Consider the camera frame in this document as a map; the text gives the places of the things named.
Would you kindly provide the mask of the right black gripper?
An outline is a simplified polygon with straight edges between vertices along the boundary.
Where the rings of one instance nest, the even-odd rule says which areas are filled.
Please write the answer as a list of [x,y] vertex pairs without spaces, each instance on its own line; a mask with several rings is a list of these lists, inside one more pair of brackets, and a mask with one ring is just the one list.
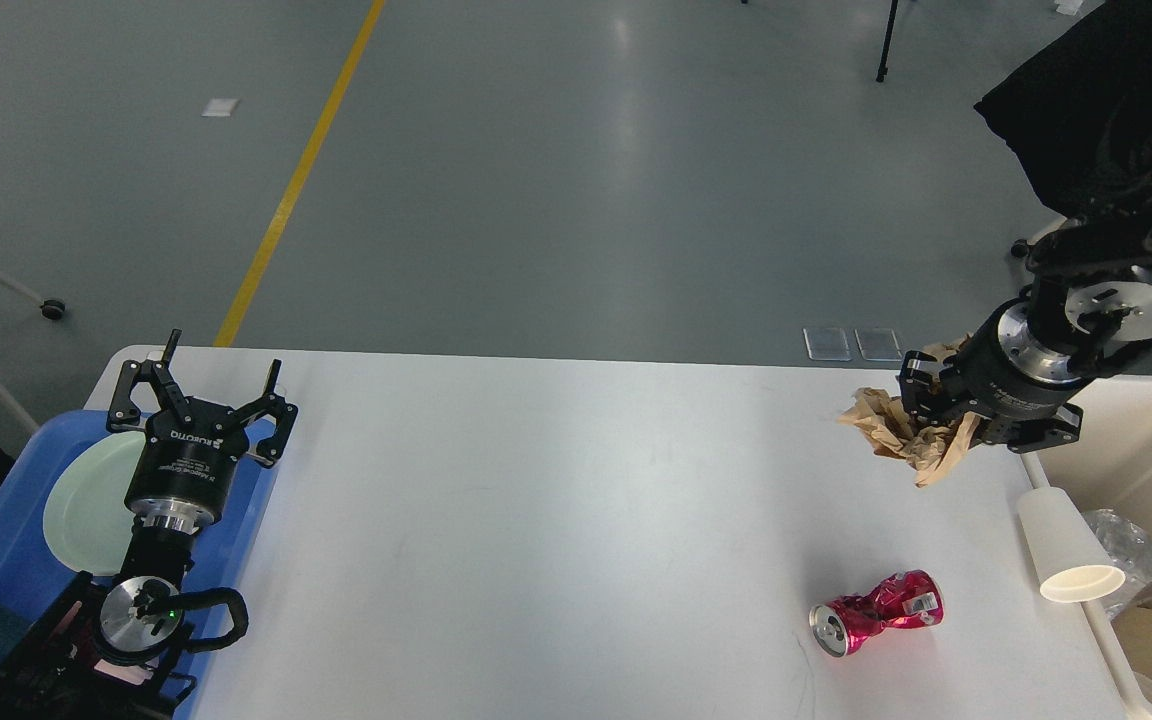
[[988,316],[973,338],[946,359],[905,353],[899,372],[900,404],[914,435],[950,429],[980,414],[975,444],[1014,454],[1079,441],[1084,411],[1071,397],[1087,387],[1073,374],[1071,357],[1039,342],[1028,305],[1011,300]]

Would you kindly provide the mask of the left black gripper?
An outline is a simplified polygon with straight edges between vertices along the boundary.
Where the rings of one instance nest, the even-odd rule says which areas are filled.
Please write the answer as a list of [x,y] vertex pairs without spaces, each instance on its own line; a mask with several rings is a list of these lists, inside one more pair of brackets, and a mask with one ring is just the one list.
[[[106,430],[138,432],[146,437],[124,505],[146,526],[202,530],[218,523],[236,477],[238,456],[262,468],[274,468],[285,457],[300,416],[276,389],[282,361],[271,361],[259,397],[233,410],[227,406],[191,406],[172,374],[182,329],[173,329],[159,359],[126,361],[116,378]],[[138,387],[156,397],[157,411],[147,416],[132,400]],[[270,418],[274,432],[252,447],[247,429]]]

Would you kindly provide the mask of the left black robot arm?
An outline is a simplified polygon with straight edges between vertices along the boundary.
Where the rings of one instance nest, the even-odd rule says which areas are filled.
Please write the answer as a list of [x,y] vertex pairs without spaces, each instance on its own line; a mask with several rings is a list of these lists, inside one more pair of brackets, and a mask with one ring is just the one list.
[[129,439],[116,480],[127,537],[114,570],[81,569],[0,660],[0,719],[170,719],[197,685],[183,657],[233,646],[247,602],[197,578],[196,547],[221,523],[243,462],[273,468],[300,410],[271,361],[260,395],[232,407],[187,395],[172,374],[180,332],[157,359],[126,361],[105,429]]

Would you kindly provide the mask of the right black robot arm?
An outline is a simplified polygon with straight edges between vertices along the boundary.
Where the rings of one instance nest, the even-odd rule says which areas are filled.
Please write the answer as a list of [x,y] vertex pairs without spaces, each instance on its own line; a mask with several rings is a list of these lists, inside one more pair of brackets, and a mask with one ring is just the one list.
[[969,445],[1015,454],[1079,439],[1074,397],[1152,353],[1152,184],[1029,247],[1032,281],[945,361],[902,361],[914,429],[977,416]]

